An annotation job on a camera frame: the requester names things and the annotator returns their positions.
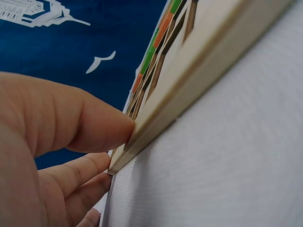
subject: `white fabric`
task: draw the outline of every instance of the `white fabric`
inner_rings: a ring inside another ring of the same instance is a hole
[[[303,0],[113,181],[103,227],[303,226]]]

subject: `blue fabric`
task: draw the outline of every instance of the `blue fabric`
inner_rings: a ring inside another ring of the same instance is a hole
[[[0,70],[80,87],[122,110],[166,0],[59,2],[74,18],[91,25],[65,21],[28,27],[0,19]],[[85,74],[94,57],[113,51],[112,60]],[[36,164],[41,169],[81,155],[63,149],[37,158]]]

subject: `plywood edge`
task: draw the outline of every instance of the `plywood edge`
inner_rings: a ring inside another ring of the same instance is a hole
[[[195,24],[135,121],[118,171],[211,87],[266,31],[291,0],[216,0]]]

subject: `skin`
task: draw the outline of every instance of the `skin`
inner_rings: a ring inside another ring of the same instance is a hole
[[[0,73],[0,226],[97,226],[91,208],[111,184],[104,152],[133,127],[79,88]],[[89,154],[37,171],[34,157],[61,148]]]

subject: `printed illustration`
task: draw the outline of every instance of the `printed illustration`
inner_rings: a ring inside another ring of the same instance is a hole
[[[60,25],[65,21],[77,20],[70,10],[55,0],[0,0],[0,19],[27,27]]]
[[[114,51],[110,56],[108,56],[106,58],[95,57],[94,62],[89,67],[89,69],[86,71],[86,74],[89,74],[90,72],[94,71],[99,66],[99,64],[101,63],[101,61],[112,60],[115,57],[115,55],[116,55],[116,52]]]

